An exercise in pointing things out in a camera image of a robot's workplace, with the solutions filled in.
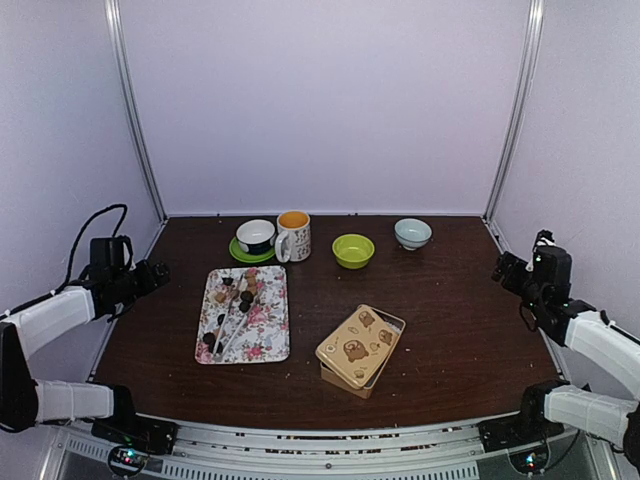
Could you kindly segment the silver metal tongs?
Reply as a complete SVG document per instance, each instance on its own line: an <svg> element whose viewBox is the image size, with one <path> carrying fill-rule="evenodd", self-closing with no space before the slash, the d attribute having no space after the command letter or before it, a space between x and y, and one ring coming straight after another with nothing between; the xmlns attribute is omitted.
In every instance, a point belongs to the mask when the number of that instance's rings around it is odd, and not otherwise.
<svg viewBox="0 0 640 480"><path fill-rule="evenodd" d="M245 272L242 273L239 281L233 285L230 295L230 304L227 313L225 314L225 320L218 330L216 343L212 350L212 354L216 361L221 361L223 359L232 341L237 336L241 325L248 317L250 310L253 308L259 293L257 275L255 277L246 278ZM246 313L239 310L239 305L243 301L240 295L244 291L250 291L254 295L254 298L251 301L252 306Z"/></svg>

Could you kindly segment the dark strawberry shaped chocolate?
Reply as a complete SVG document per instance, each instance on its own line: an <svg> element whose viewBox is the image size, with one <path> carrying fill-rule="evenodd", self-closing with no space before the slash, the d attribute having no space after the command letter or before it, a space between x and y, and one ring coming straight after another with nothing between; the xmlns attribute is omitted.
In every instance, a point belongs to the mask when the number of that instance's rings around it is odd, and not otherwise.
<svg viewBox="0 0 640 480"><path fill-rule="evenodd" d="M242 301L239 305L239 310L243 313L246 313L250 310L251 306L252 306L252 302Z"/></svg>

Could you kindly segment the dark rose shaped chocolate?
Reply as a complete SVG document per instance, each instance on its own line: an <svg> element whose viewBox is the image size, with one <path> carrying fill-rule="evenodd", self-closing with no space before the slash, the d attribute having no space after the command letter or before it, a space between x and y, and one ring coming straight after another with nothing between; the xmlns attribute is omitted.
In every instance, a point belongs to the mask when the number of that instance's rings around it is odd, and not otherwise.
<svg viewBox="0 0 640 480"><path fill-rule="evenodd" d="M250 291L244 291L241 295L240 295L241 299L243 301L248 301L251 302L254 298L254 295L250 292Z"/></svg>

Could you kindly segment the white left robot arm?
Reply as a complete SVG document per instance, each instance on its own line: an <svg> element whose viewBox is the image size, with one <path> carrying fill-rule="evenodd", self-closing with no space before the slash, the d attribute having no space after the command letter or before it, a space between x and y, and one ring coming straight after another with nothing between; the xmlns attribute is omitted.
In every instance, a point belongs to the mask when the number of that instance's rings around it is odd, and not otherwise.
<svg viewBox="0 0 640 480"><path fill-rule="evenodd" d="M123 444L137 442L144 424L124 386L35 379L30 358L67 332L127 313L170 280L163 263L135 262L129 237L95 238L78 278L1 316L1 427L22 432L38 424L96 420Z"/></svg>

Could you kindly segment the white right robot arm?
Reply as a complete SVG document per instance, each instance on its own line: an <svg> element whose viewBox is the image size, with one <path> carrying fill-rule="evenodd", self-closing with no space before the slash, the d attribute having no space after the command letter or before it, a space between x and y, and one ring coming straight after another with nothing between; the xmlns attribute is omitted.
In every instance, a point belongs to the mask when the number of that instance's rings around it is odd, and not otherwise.
<svg viewBox="0 0 640 480"><path fill-rule="evenodd" d="M529 259L502 252L492 278L518 298L519 314L529 331L582 358L617 385L615 390L602 390L586 372L530 385L519 411L499 421L501 431L530 442L569 426L608 442L638 465L638 337L618 326L605 310L572 297L572 257L549 230L537 232Z"/></svg>

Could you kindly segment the green saucer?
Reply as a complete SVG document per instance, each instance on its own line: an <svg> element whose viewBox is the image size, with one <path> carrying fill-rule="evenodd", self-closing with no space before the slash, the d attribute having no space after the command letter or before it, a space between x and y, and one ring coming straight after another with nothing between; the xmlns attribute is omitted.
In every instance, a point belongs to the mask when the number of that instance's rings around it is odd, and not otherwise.
<svg viewBox="0 0 640 480"><path fill-rule="evenodd" d="M229 243L229 254L231 257L244 264L259 264L270 260L275 256L275 249L270 248L261 254L251 254L243 251L240 247L239 241L233 237Z"/></svg>

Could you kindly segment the floral rectangular tray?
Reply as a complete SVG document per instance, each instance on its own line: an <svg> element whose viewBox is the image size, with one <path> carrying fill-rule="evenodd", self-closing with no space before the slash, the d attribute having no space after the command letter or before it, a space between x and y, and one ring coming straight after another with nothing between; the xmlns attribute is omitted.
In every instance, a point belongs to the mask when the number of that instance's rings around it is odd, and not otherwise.
<svg viewBox="0 0 640 480"><path fill-rule="evenodd" d="M209 273L196 337L197 363L278 363L289 357L290 350L284 267L222 268Z"/></svg>

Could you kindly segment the light blue ceramic bowl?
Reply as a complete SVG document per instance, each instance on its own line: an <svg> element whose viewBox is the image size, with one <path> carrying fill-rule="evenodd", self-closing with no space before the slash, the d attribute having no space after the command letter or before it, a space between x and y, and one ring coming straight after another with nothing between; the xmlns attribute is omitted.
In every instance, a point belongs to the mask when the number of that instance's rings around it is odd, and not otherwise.
<svg viewBox="0 0 640 480"><path fill-rule="evenodd" d="M432 229L422 220L403 218L395 223L394 234L396 240L405 250L415 251L431 240Z"/></svg>

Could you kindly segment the dark cup white interior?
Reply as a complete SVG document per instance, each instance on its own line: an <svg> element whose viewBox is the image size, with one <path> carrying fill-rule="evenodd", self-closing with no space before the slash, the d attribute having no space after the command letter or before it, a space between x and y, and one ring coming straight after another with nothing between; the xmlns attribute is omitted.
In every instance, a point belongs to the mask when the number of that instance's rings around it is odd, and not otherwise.
<svg viewBox="0 0 640 480"><path fill-rule="evenodd" d="M276 227L268 220L253 219L240 225L235 234L243 251L261 254L274 246Z"/></svg>

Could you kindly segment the white mug orange interior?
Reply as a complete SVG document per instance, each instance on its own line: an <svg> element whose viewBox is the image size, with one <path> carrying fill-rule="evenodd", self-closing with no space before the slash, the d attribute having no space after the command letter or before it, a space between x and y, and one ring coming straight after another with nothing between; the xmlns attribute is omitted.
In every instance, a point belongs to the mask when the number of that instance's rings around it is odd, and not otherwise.
<svg viewBox="0 0 640 480"><path fill-rule="evenodd" d="M302 262L311 254L311 219L303 211L288 211L276 221L274 249L280 263Z"/></svg>

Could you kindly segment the lime green bowl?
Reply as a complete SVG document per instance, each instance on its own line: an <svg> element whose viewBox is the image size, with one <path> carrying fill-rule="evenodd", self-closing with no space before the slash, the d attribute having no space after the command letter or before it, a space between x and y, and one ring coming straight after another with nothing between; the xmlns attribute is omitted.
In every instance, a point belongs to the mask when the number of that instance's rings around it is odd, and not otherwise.
<svg viewBox="0 0 640 480"><path fill-rule="evenodd" d="M358 270L366 267L375 254L375 244L360 234L344 234L332 243L332 252L338 265Z"/></svg>

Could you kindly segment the front aluminium rail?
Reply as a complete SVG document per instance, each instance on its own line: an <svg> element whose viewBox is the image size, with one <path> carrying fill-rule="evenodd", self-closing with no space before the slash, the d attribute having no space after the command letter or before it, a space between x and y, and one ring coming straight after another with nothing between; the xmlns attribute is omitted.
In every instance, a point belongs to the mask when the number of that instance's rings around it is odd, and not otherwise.
<svg viewBox="0 0 640 480"><path fill-rule="evenodd" d="M609 445L567 429L487 451L478 420L364 430L273 430L181 421L171 454L151 456L154 479L620 479ZM533 473L518 462L544 455Z"/></svg>

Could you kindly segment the left aluminium frame post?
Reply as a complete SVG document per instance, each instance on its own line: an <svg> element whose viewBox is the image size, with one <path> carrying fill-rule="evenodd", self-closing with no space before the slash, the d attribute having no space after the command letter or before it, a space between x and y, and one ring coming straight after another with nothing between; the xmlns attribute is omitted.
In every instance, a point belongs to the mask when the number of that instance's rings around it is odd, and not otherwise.
<svg viewBox="0 0 640 480"><path fill-rule="evenodd" d="M163 205L157 180L151 165L151 159L136 102L125 43L120 2L118 0L106 0L104 2L104 7L124 101L126 120L133 142L135 156L141 169L143 183L151 200L156 217L161 224L164 224L168 220L168 215Z"/></svg>

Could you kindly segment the aluminium frame post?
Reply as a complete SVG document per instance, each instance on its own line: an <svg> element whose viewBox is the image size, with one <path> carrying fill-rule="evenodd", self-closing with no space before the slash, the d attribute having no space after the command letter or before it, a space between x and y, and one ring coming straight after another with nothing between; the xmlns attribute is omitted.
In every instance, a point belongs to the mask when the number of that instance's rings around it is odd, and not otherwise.
<svg viewBox="0 0 640 480"><path fill-rule="evenodd" d="M133 142L135 156L141 169L143 183L151 200L156 217L161 224L164 224L168 220L168 215L163 205L157 180L151 165L151 159L136 102L125 43L120 2L118 0L106 0L104 2L104 7L124 101L126 120Z"/></svg>
<svg viewBox="0 0 640 480"><path fill-rule="evenodd" d="M524 34L523 49L516 89L512 102L511 113L507 124L503 146L493 186L489 195L483 219L487 224L494 222L499 202L506 185L509 170L516 152L521 127L523 125L527 100L534 82L537 68L541 39L545 19L545 2L531 0Z"/></svg>

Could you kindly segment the right aluminium frame post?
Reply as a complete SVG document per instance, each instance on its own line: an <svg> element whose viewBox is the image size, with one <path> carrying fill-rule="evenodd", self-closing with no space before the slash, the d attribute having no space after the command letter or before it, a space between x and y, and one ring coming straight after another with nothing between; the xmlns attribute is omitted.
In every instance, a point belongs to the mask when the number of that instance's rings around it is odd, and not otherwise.
<svg viewBox="0 0 640 480"><path fill-rule="evenodd" d="M523 125L527 100L534 82L537 68L541 39L545 19L545 2L531 0L524 34L523 49L516 89L512 102L511 113L507 124L503 146L493 186L489 195L483 219L487 224L494 222L499 202L506 185L509 170L516 152L521 127Z"/></svg>

